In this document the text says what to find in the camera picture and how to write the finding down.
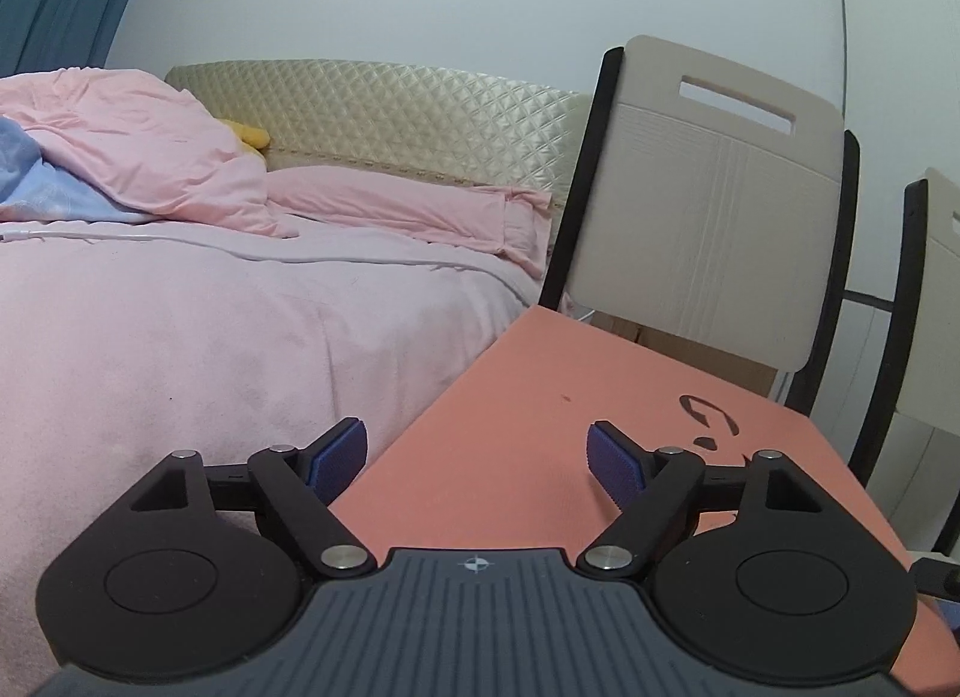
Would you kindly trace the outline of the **right beige folding chair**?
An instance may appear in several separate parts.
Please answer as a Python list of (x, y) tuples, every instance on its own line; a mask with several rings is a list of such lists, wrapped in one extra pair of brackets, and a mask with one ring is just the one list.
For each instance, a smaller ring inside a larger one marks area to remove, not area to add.
[(893, 420), (958, 435), (958, 185), (928, 169), (905, 188), (884, 353), (848, 468), (871, 481)]

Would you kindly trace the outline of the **beige folding chair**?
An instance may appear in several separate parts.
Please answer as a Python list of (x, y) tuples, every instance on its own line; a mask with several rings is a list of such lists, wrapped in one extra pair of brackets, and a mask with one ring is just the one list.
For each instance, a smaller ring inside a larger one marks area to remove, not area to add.
[(871, 481), (893, 420), (958, 435), (958, 185), (928, 169), (905, 188), (884, 353), (848, 468)]
[(791, 379), (814, 408), (861, 148), (835, 104), (654, 36), (608, 50), (540, 293)]

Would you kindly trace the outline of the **pink bed with bedding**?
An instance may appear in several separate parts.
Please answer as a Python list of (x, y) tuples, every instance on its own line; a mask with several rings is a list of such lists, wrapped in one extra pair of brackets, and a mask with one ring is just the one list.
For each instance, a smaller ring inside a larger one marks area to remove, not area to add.
[(172, 450), (239, 463), (347, 416), (381, 453), (537, 301), (501, 254), (358, 227), (2, 229), (2, 689), (55, 668), (43, 570)]

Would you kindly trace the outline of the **left beige folding chair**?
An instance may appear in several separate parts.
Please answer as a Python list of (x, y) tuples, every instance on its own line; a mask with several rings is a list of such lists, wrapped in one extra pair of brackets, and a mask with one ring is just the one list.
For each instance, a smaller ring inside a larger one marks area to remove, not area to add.
[(835, 104), (654, 36), (608, 50), (540, 293), (791, 379), (814, 408), (861, 148)]

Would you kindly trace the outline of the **pink duvet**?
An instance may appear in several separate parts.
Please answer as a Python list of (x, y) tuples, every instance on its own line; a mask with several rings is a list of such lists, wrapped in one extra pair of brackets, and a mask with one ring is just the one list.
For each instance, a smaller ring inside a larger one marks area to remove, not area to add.
[(268, 208), (259, 154), (187, 91), (141, 70), (20, 73), (2, 80), (2, 115), (44, 158), (114, 202), (163, 220), (291, 239)]

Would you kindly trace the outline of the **pink pillow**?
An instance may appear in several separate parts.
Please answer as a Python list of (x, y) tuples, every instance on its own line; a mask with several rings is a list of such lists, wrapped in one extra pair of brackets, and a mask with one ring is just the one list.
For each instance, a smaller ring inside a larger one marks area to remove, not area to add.
[(274, 170), (267, 185), (270, 202), (301, 218), (468, 248), (536, 280), (547, 268), (551, 198), (539, 190), (430, 184), (342, 166)]

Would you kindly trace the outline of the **yellow plush toy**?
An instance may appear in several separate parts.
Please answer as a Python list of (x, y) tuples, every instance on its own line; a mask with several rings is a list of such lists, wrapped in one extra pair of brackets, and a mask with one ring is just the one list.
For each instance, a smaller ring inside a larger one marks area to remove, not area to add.
[(241, 122), (231, 121), (231, 119), (221, 119), (221, 123), (233, 131), (241, 145), (252, 153), (263, 154), (263, 151), (270, 146), (272, 138), (270, 138), (270, 133), (263, 128), (241, 124)]

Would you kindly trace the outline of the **quilted beige headboard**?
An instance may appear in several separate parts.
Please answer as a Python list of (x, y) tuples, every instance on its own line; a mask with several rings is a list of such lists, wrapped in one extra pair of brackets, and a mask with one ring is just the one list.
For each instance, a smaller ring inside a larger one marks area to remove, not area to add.
[(220, 119), (262, 128), (272, 170), (335, 164), (419, 181), (568, 192), (590, 98), (486, 73), (359, 60), (171, 68)]

